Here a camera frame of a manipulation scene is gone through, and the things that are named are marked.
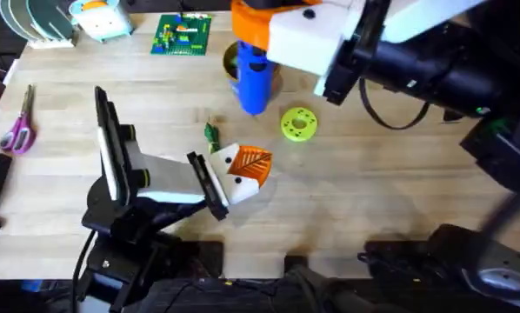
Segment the orange robot part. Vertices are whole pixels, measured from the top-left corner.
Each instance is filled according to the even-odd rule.
[[[322,0],[303,1],[306,3],[305,5],[256,10],[249,7],[243,0],[232,0],[231,20],[233,33],[239,40],[262,50],[268,50],[270,43],[270,20],[274,14],[322,2]]]

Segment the black stand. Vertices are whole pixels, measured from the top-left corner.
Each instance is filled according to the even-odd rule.
[[[83,225],[98,232],[77,300],[87,296],[110,303],[110,312],[142,300],[157,280],[220,277],[223,243],[183,242],[159,230],[204,209],[195,205],[137,199],[129,208],[110,200],[99,178],[90,188]]]

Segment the green ring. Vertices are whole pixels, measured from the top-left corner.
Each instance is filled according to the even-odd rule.
[[[299,120],[306,125],[303,128],[296,128],[293,120]],[[283,114],[281,118],[281,131],[290,140],[301,143],[314,136],[318,127],[318,119],[312,111],[305,108],[293,108]]]

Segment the toy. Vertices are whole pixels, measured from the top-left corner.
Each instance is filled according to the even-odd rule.
[[[130,36],[134,30],[119,0],[76,0],[69,13],[90,37],[101,43],[113,37]]]
[[[210,34],[211,16],[202,13],[163,15],[157,26],[151,54],[203,56]]]
[[[281,119],[281,131],[294,142],[305,142],[311,139],[317,127],[316,116],[305,108],[288,110]]]

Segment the scissors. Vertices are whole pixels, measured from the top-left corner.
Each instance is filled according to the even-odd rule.
[[[30,125],[30,113],[33,102],[34,87],[28,85],[28,90],[24,94],[23,108],[20,111],[20,115],[15,121],[13,128],[1,138],[1,150],[11,150],[14,154],[23,154],[30,149],[34,139],[36,139],[36,133]]]

